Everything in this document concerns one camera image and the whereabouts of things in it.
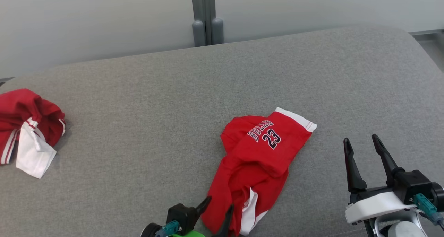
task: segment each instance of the gray fabric surface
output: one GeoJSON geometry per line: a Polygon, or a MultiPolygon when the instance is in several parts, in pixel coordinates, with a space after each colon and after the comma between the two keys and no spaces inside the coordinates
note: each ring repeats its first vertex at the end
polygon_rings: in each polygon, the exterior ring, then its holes
{"type": "MultiPolygon", "coordinates": [[[[444,184],[444,76],[397,29],[347,27],[76,63],[13,79],[0,92],[18,88],[59,105],[67,132],[41,180],[0,167],[5,237],[136,237],[163,223],[172,205],[204,199],[225,155],[219,135],[233,117],[267,116],[277,106],[318,128],[253,237],[365,236],[363,224],[344,217],[344,137],[369,187],[385,182],[372,133],[400,166],[444,184]]],[[[208,234],[201,222],[196,229],[208,234]]]]}

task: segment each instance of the red cloth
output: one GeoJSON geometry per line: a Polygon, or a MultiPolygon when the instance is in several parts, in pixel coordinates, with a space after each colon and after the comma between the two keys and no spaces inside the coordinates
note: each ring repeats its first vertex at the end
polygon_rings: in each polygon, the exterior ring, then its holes
{"type": "Polygon", "coordinates": [[[37,128],[52,147],[65,129],[65,114],[50,101],[28,89],[0,94],[0,165],[9,163],[18,131],[24,122],[37,128]]]}
{"type": "Polygon", "coordinates": [[[237,236],[242,224],[252,220],[255,225],[261,218],[258,216],[276,202],[287,179],[288,166],[316,128],[303,117],[294,114],[292,118],[293,113],[287,112],[278,108],[267,118],[236,117],[225,127],[221,139],[227,155],[209,189],[211,203],[202,215],[211,232],[217,232],[232,203],[230,232],[237,236]],[[257,193],[254,216],[242,219],[250,190],[257,193]]]}

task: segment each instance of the teal connector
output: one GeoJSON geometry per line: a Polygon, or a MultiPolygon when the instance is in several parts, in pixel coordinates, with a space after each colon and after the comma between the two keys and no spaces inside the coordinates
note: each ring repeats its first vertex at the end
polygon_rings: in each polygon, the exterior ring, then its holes
{"type": "Polygon", "coordinates": [[[177,221],[172,221],[163,226],[162,229],[157,231],[156,237],[166,237],[169,235],[173,235],[181,230],[182,228],[179,226],[179,223],[177,221]]]}
{"type": "Polygon", "coordinates": [[[422,193],[416,194],[413,197],[413,202],[415,205],[422,210],[427,218],[436,226],[436,225],[442,225],[444,218],[440,213],[438,213],[438,210],[436,209],[435,205],[432,204],[429,199],[427,199],[426,196],[424,196],[422,193]]]}

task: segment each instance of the white wall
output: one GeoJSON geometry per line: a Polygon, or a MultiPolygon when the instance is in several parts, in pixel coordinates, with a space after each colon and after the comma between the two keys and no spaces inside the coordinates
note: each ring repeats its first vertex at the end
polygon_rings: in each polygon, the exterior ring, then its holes
{"type": "Polygon", "coordinates": [[[356,23],[408,32],[444,28],[444,0],[216,0],[225,42],[356,23]]]}
{"type": "Polygon", "coordinates": [[[191,0],[0,0],[0,79],[193,47],[193,21],[191,0]]]}

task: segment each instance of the floor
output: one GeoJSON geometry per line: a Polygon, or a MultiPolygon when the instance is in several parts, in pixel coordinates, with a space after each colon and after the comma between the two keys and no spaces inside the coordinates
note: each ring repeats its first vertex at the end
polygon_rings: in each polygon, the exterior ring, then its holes
{"type": "Polygon", "coordinates": [[[436,63],[438,68],[444,72],[444,32],[414,35],[413,37],[436,63]]]}

